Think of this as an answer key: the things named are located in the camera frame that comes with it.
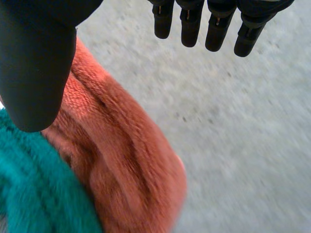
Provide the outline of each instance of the teal fur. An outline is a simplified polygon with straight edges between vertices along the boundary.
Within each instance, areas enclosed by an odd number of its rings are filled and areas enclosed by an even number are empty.
[[[102,233],[82,185],[40,133],[0,110],[0,215],[9,233]]]

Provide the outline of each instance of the floor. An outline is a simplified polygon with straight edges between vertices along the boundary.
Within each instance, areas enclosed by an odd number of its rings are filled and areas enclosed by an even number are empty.
[[[311,27],[296,0],[247,58],[153,34],[147,0],[105,0],[78,35],[161,127],[185,163],[188,198],[174,233],[311,233]]]

